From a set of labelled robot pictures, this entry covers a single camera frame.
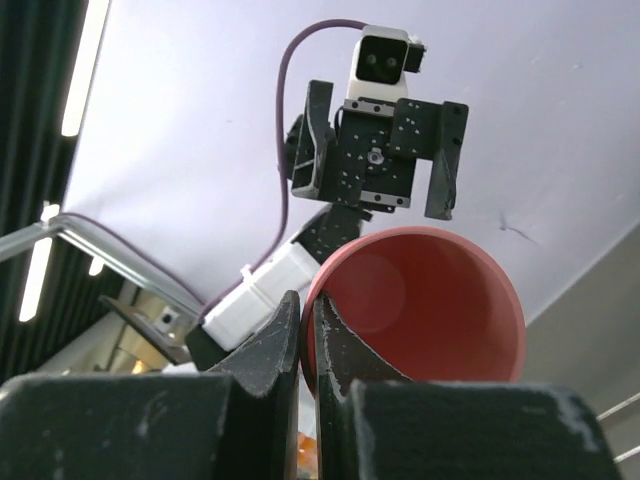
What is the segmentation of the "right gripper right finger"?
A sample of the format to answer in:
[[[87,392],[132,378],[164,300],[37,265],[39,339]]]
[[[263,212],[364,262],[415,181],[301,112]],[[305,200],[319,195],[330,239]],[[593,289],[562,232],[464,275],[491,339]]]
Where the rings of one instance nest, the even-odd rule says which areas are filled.
[[[616,479],[593,412],[549,384],[413,382],[313,303],[323,479]]]

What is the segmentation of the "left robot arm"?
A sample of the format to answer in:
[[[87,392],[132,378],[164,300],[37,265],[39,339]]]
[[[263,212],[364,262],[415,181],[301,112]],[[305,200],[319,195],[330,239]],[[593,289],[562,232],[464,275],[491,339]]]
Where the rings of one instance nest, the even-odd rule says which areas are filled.
[[[320,266],[357,239],[376,212],[411,204],[416,164],[431,162],[425,217],[448,221],[469,108],[445,101],[359,97],[331,109],[333,86],[313,80],[286,135],[285,184],[323,208],[261,266],[250,267],[187,335],[199,370],[227,357],[267,324],[288,290],[306,289]]]

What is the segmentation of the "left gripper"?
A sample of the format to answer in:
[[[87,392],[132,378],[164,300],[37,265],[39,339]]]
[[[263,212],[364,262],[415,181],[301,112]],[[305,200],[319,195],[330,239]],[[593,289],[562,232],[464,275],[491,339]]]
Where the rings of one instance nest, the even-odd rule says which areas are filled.
[[[424,216],[450,220],[469,107],[401,98],[393,114],[392,106],[380,101],[346,100],[331,129],[332,93],[330,82],[308,84],[291,194],[366,210],[407,208],[414,160],[428,160]]]

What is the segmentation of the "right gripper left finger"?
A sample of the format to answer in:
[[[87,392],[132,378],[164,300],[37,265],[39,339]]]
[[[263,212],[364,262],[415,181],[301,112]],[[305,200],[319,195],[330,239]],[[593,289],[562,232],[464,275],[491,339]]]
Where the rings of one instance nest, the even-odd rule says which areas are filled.
[[[5,479],[292,479],[300,300],[205,372],[30,374],[1,389]]]

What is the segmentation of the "pink plastic cup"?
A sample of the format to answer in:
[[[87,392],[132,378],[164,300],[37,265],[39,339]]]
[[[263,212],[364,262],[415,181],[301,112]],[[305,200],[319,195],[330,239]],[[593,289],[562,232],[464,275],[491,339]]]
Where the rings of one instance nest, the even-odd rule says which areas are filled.
[[[311,281],[300,363],[316,389],[313,303],[321,292],[346,325],[416,381],[516,382],[525,315],[506,272],[481,247],[441,228],[403,226],[340,247]]]

